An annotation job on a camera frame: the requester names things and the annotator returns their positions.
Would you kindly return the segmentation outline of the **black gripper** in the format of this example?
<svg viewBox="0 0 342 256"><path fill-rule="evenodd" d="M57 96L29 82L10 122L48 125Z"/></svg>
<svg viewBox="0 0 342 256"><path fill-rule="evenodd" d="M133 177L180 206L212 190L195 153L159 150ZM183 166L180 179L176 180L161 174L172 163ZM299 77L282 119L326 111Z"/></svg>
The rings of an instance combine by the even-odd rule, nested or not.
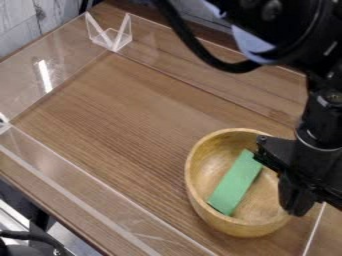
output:
<svg viewBox="0 0 342 256"><path fill-rule="evenodd" d="M295 139L256 137L254 159L278 173L279 204L303 217L315 204L342 211L342 138L314 138L298 129Z"/></svg>

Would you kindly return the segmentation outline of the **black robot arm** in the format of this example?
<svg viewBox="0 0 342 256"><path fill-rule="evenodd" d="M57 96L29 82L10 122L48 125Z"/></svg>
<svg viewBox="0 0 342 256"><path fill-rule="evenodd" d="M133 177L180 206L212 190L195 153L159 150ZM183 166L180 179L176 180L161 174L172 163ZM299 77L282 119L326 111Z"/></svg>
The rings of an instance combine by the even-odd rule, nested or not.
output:
<svg viewBox="0 0 342 256"><path fill-rule="evenodd" d="M256 138L255 159L278 173L279 204L294 216L322 202L342 210L342 0L206 1L251 61L306 75L295 138Z"/></svg>

